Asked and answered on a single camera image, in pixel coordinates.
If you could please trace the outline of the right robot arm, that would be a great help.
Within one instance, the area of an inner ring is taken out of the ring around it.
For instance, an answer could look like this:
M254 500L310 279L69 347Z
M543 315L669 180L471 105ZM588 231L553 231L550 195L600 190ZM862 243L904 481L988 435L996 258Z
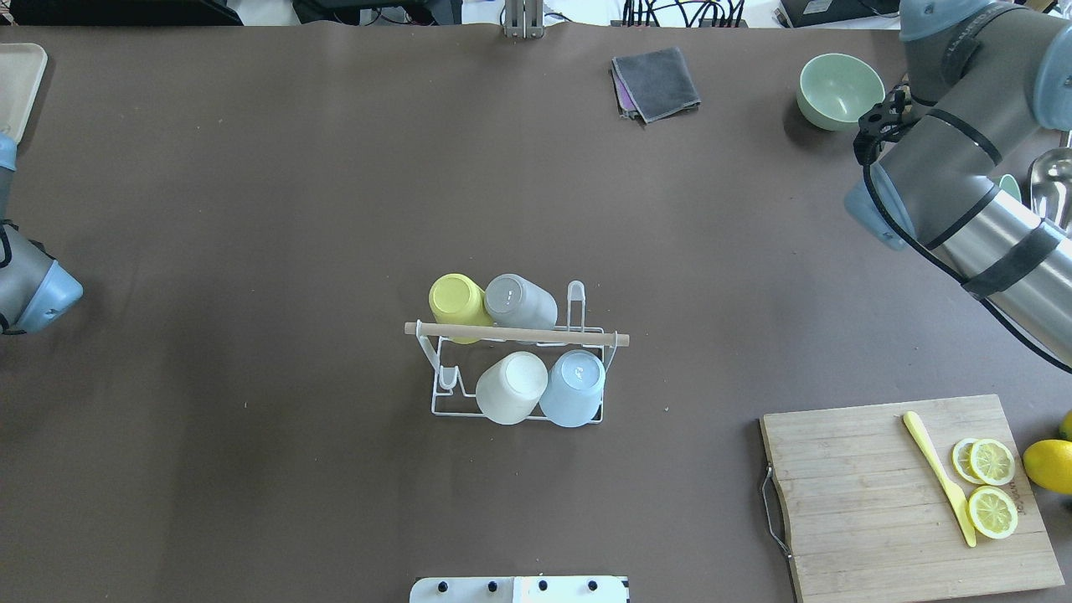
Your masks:
M860 118L863 176L843 206L1069 371L1069 237L991 177L1038 130L1069 130L1069 20L1003 1L904 1L899 14L907 85Z

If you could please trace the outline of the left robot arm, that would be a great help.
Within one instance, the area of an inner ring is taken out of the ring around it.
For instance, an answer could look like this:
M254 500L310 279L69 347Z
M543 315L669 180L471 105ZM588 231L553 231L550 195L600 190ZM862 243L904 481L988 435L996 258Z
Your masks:
M17 145L1 134L1 326L3 335L39 332L80 302L84 286L38 241L8 220Z

